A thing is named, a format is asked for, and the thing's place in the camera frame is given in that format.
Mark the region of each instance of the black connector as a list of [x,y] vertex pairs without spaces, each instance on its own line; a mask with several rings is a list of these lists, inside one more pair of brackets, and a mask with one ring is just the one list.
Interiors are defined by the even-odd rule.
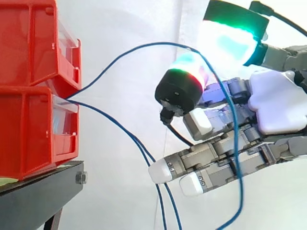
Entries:
[[262,4],[260,1],[252,1],[249,10],[267,16],[272,16],[274,14],[274,10],[271,7]]
[[168,109],[163,107],[163,109],[160,113],[160,120],[162,121],[162,123],[165,126],[167,126],[167,125],[171,124],[171,122],[173,121],[174,115],[175,115],[175,112],[169,111]]

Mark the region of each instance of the blue cable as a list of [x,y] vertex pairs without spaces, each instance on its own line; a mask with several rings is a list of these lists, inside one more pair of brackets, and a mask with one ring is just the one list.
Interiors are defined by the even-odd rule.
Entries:
[[218,230],[222,230],[224,228],[226,228],[227,226],[229,226],[230,224],[232,224],[240,215],[242,209],[243,209],[243,201],[244,201],[244,187],[243,187],[243,179],[242,179],[242,171],[241,171],[241,167],[240,167],[240,163],[239,163],[239,153],[238,153],[238,122],[237,122],[237,115],[236,115],[236,109],[235,109],[235,105],[231,99],[231,97],[228,95],[222,81],[220,80],[220,78],[218,77],[217,73],[214,71],[212,65],[209,63],[209,61],[196,49],[186,46],[186,45],[182,45],[182,44],[178,44],[178,43],[174,43],[174,42],[154,42],[154,43],[148,43],[148,44],[144,44],[141,46],[137,46],[131,50],[128,50],[127,52],[119,55],[117,58],[115,58],[89,85],[85,86],[84,88],[82,88],[81,90],[77,91],[76,93],[74,93],[73,95],[69,96],[67,99],[83,92],[84,90],[90,88],[92,85],[94,85],[101,77],[102,75],[104,75],[107,70],[113,66],[119,59],[121,59],[122,57],[126,56],[129,53],[132,53],[138,49],[144,48],[144,47],[149,47],[149,46],[158,46],[158,45],[167,45],[167,46],[176,46],[176,47],[180,47],[183,49],[188,49],[194,53],[199,54],[202,59],[205,61],[205,63],[207,64],[208,68],[210,69],[210,71],[215,75],[224,95],[225,98],[227,100],[227,103],[229,104],[230,110],[232,112],[232,116],[233,116],[233,120],[234,120],[234,157],[235,157],[235,164],[236,164],[236,173],[237,173],[237,177],[239,179],[239,192],[240,192],[240,202],[239,202],[239,208],[237,210],[237,212],[234,214],[234,216],[229,219],[225,224],[223,224],[222,226],[218,227]]
[[[109,119],[111,122],[113,122],[115,125],[117,125],[120,129],[122,129],[132,140],[133,142],[137,145],[137,147],[139,148],[139,150],[141,151],[142,153],[142,156],[143,158],[145,159],[146,161],[146,164],[147,166],[149,167],[150,166],[150,163],[144,153],[144,151],[146,152],[146,154],[148,155],[148,157],[150,159],[152,159],[153,162],[155,162],[156,160],[154,159],[154,157],[150,154],[150,152],[147,150],[147,148],[144,146],[144,144],[135,136],[133,135],[131,132],[129,132],[122,124],[120,124],[116,119],[114,119],[112,116],[110,116],[109,114],[101,111],[100,109],[97,109],[96,107],[93,107],[91,105],[88,105],[88,104],[85,104],[85,103],[82,103],[82,102],[77,102],[77,101],[73,101],[73,100],[67,100],[68,102],[70,103],[74,103],[74,104],[78,104],[78,105],[81,105],[81,106],[84,106],[84,107],[87,107],[87,108],[90,108],[96,112],[98,112],[99,114],[103,115],[104,117],[106,117],[107,119]],[[163,219],[163,226],[164,226],[164,229],[167,230],[167,226],[166,226],[166,218],[165,218],[165,210],[164,210],[164,204],[163,204],[163,199],[162,199],[162,194],[161,194],[161,191],[160,191],[160,188],[159,188],[159,185],[155,185],[156,186],[156,189],[157,189],[157,192],[158,192],[158,195],[159,195],[159,200],[160,200],[160,206],[161,206],[161,212],[162,212],[162,219]],[[177,210],[177,206],[175,204],[175,201],[174,201],[174,198],[173,198],[173,195],[172,195],[172,192],[170,191],[168,185],[165,183],[164,184],[166,190],[167,190],[167,193],[170,197],[170,200],[172,202],[172,205],[173,205],[173,208],[174,208],[174,212],[175,212],[175,215],[176,215],[176,218],[177,218],[177,222],[178,222],[178,228],[180,230],[182,230],[182,226],[181,226],[181,221],[180,221],[180,217],[179,217],[179,214],[178,214],[178,210]]]

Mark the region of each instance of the black metal shelf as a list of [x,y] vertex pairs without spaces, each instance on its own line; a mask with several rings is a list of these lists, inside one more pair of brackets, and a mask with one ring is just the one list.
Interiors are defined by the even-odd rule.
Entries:
[[1,230],[57,229],[63,206],[76,196],[83,184],[79,180],[83,161],[70,161],[64,167],[26,181],[0,187]]

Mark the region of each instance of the black cable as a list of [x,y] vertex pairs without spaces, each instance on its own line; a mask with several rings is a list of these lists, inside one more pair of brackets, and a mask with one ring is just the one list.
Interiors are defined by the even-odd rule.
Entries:
[[182,142],[184,142],[185,144],[189,145],[190,147],[193,146],[193,144],[191,142],[189,142],[187,139],[185,139],[183,136],[181,136],[175,129],[174,127],[172,127],[171,124],[166,125],[168,127],[168,129]]
[[273,17],[281,20],[282,22],[288,24],[289,26],[293,27],[294,29],[296,29],[298,32],[300,32],[301,34],[303,34],[304,36],[307,37],[307,31],[304,30],[302,27],[300,27],[298,24],[292,22],[291,20],[287,19],[286,17],[282,16],[279,13],[274,12],[272,14]]
[[292,22],[290,19],[287,19],[286,17],[282,16],[279,13],[276,13],[273,8],[262,4],[260,1],[252,1],[249,9],[251,11],[257,12],[259,14],[263,14],[263,15],[266,15],[266,16],[273,16],[273,17],[279,19],[280,21],[288,24],[289,26],[296,29],[298,32],[300,32],[301,34],[303,34],[304,36],[307,37],[307,31],[306,30],[304,30],[298,24]]

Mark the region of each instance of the white fingertip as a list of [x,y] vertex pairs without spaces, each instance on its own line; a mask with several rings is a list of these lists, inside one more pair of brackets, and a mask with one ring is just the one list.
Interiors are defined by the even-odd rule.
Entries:
[[190,112],[190,115],[195,121],[195,125],[197,126],[201,135],[205,135],[212,131],[213,127],[203,109],[196,108]]
[[179,181],[182,193],[185,196],[198,196],[203,194],[203,186],[195,172],[182,177]]
[[172,173],[164,159],[160,159],[148,168],[149,175],[155,184],[162,184],[173,179]]

